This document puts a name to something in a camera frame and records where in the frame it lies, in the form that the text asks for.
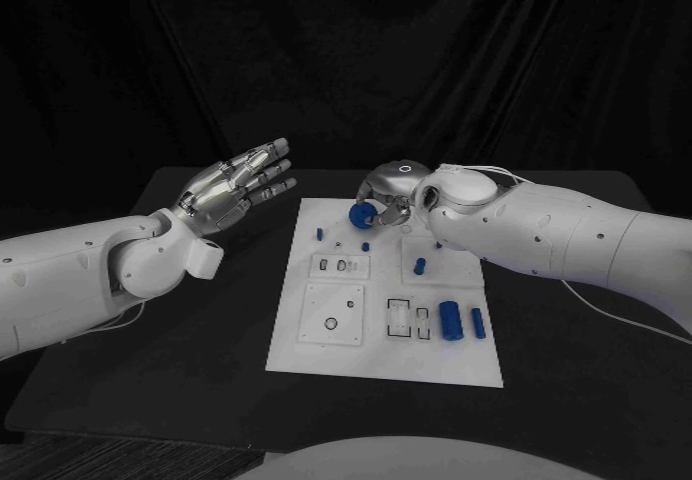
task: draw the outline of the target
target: gray floor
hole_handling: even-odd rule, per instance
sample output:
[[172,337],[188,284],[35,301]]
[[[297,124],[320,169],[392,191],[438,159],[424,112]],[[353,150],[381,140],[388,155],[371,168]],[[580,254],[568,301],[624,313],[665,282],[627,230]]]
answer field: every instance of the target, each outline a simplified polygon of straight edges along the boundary
[[22,445],[0,445],[0,479],[228,480],[262,460],[221,447],[27,434]]

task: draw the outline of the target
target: table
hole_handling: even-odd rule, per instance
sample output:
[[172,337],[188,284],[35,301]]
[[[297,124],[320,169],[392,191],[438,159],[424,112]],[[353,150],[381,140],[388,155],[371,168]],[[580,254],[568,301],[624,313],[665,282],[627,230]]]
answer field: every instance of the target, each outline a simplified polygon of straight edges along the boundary
[[[133,208],[173,204],[199,168],[163,168]],[[619,172],[516,172],[650,211]],[[189,275],[128,327],[46,349],[10,430],[290,452],[355,437],[497,445],[604,478],[681,478],[692,455],[692,349],[593,311],[552,280],[483,263],[505,388],[264,370],[300,198],[353,198],[365,171],[294,170],[299,186],[212,236],[213,281]],[[683,334],[642,302],[575,284],[616,315]]]

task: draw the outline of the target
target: black backdrop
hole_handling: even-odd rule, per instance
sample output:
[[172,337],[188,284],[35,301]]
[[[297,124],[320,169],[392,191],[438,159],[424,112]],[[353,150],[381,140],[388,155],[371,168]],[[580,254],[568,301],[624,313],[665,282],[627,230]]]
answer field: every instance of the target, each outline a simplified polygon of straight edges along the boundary
[[692,3],[408,3],[3,2],[0,239],[127,215],[162,166],[278,136],[297,168],[621,170],[692,216]]

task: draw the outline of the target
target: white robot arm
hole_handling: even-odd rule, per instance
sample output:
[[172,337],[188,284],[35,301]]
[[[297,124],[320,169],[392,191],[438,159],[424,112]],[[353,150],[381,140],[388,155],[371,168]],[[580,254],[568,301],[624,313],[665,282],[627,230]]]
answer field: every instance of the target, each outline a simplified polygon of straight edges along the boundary
[[476,170],[506,172],[447,164],[431,172],[408,160],[378,167],[356,205],[373,198],[388,208],[361,228],[398,225],[415,212],[450,249],[526,275],[623,293],[692,333],[692,222],[528,181],[502,187]]
[[56,343],[170,292],[185,272],[211,280],[224,257],[203,237],[296,185],[280,139],[216,162],[172,208],[0,242],[0,359]]

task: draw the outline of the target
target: blue block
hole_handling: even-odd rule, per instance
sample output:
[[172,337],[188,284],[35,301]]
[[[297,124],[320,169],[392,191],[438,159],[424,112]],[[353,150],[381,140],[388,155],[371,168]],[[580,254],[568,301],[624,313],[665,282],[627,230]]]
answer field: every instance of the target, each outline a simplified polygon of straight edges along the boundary
[[422,275],[422,272],[425,271],[425,259],[420,258],[415,262],[415,268],[414,268],[414,273],[417,275]]
[[476,330],[476,338],[486,338],[486,328],[483,327],[483,316],[480,315],[480,308],[472,309],[473,329]]
[[443,323],[443,338],[450,341],[461,340],[464,331],[461,329],[461,315],[457,302],[443,302],[440,304],[440,320]]
[[355,227],[362,230],[372,228],[372,225],[365,223],[365,220],[369,217],[373,217],[378,214],[378,209],[372,203],[363,202],[361,205],[353,204],[349,211],[349,220]]

